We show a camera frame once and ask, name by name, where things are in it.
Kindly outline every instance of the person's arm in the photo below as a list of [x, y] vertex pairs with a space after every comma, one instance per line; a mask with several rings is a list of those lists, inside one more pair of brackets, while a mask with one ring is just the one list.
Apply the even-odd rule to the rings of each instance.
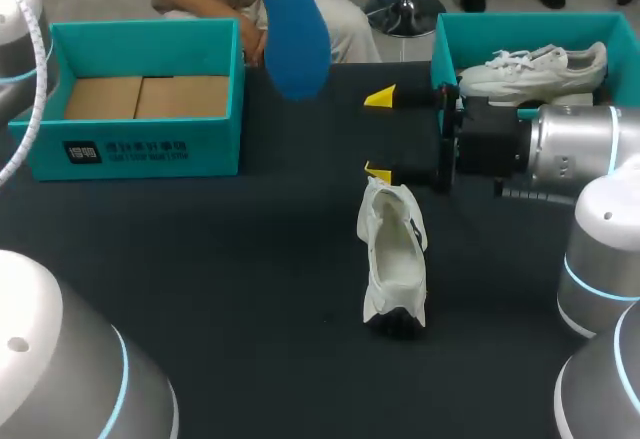
[[260, 31], [251, 21], [221, 0], [166, 0], [198, 17], [235, 17], [240, 20], [240, 32], [247, 60], [255, 56], [260, 44]]

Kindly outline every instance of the white cable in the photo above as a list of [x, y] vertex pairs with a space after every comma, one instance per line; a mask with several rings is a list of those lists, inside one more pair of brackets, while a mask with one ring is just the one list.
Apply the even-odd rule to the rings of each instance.
[[15, 174], [18, 168], [27, 158], [27, 154], [31, 150], [33, 141], [35, 141], [40, 129], [40, 122], [44, 114], [44, 106], [47, 102], [47, 51], [44, 47], [42, 34], [40, 33], [40, 25], [38, 18], [27, 4], [27, 0], [15, 0], [20, 8], [22, 15], [29, 29], [29, 36], [33, 44], [33, 51], [36, 57], [36, 98], [33, 103], [31, 119], [18, 149], [14, 152], [11, 160], [0, 171], [0, 186]]

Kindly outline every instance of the person's hand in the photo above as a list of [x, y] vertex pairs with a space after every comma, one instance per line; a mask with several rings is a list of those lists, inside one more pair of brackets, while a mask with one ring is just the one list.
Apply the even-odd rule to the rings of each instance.
[[262, 31], [260, 42], [251, 57], [251, 64], [254, 66], [262, 66], [264, 64], [264, 48], [267, 47], [267, 31]]
[[254, 64], [254, 57], [257, 56], [258, 47], [264, 32], [258, 29], [249, 20], [242, 22], [242, 45], [244, 46], [245, 61]]

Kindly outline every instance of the blue insole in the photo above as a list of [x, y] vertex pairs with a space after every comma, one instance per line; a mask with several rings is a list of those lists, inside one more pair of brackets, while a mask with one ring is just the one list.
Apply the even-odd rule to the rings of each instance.
[[282, 95], [314, 97], [331, 65], [327, 25], [314, 0], [263, 0], [269, 20], [265, 63]]

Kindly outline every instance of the chrome stool base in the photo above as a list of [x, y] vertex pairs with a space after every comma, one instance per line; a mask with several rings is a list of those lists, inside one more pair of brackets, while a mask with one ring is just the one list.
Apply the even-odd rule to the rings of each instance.
[[373, 29], [405, 38], [434, 32], [443, 12], [447, 11], [439, 0], [369, 0], [364, 7]]

